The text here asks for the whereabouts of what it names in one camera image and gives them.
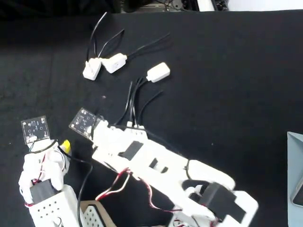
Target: perforated white plate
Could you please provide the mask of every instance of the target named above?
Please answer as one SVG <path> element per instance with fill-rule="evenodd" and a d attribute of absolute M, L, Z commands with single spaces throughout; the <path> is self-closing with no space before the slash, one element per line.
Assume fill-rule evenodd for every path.
<path fill-rule="evenodd" d="M 88 206 L 84 212 L 84 221 L 87 227 L 104 227 L 95 206 Z"/>

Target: black tablecloth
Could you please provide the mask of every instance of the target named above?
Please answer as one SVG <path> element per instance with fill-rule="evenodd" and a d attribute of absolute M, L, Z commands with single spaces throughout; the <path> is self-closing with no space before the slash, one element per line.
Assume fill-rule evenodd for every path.
<path fill-rule="evenodd" d="M 171 76 L 142 88 L 139 105 L 163 95 L 144 115 L 147 129 L 234 178 L 259 203 L 252 227 L 287 226 L 286 132 L 303 133 L 302 11 L 160 13 L 109 16 L 98 45 L 125 28 L 116 52 L 171 32 L 171 46 L 127 63 L 95 82 L 82 71 L 96 17 L 0 23 L 1 204 L 4 226 L 32 226 L 18 191 L 24 145 L 20 121 L 46 115 L 52 138 L 69 139 L 75 156 L 89 159 L 91 143 L 68 129 L 81 107 L 110 122 L 125 105 L 131 80 L 164 61 Z M 66 183 L 79 192 L 86 166 L 71 164 Z M 115 174 L 94 162 L 83 194 L 94 199 Z M 171 208 L 155 193 L 154 203 Z M 165 223 L 169 214 L 148 206 L 145 186 L 131 180 L 103 200 L 118 226 Z"/>

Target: yellow component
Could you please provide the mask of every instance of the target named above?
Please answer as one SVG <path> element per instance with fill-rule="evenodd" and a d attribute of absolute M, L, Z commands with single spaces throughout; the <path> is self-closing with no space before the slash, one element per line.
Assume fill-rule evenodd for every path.
<path fill-rule="evenodd" d="M 65 140 L 61 146 L 64 147 L 65 152 L 67 154 L 70 152 L 70 150 L 71 150 L 71 143 L 68 140 Z"/>

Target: circuit board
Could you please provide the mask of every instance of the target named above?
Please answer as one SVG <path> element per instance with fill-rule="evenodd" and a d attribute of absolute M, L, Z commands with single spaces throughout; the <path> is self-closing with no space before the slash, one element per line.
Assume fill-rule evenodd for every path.
<path fill-rule="evenodd" d="M 36 117 L 21 121 L 25 144 L 50 138 L 46 117 Z"/>
<path fill-rule="evenodd" d="M 81 136 L 90 140 L 91 129 L 93 125 L 97 125 L 100 120 L 100 118 L 96 117 L 90 111 L 81 108 L 70 123 L 69 127 Z"/>

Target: white plug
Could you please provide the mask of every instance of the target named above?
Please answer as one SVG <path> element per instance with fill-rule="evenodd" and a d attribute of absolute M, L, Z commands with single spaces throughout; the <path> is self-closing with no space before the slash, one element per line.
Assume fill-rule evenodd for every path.
<path fill-rule="evenodd" d="M 163 78 L 170 75 L 170 69 L 164 62 L 156 65 L 155 67 L 151 68 L 147 71 L 146 79 L 153 83 L 162 80 Z"/>
<path fill-rule="evenodd" d="M 106 70 L 109 73 L 113 73 L 126 64 L 127 56 L 124 54 L 118 53 L 109 59 L 106 59 L 106 58 L 100 58 L 100 59 L 102 61 L 102 64 L 106 68 Z"/>
<path fill-rule="evenodd" d="M 83 71 L 84 78 L 95 80 L 100 71 L 101 65 L 102 63 L 100 58 L 91 58 L 89 61 L 86 61 Z"/>

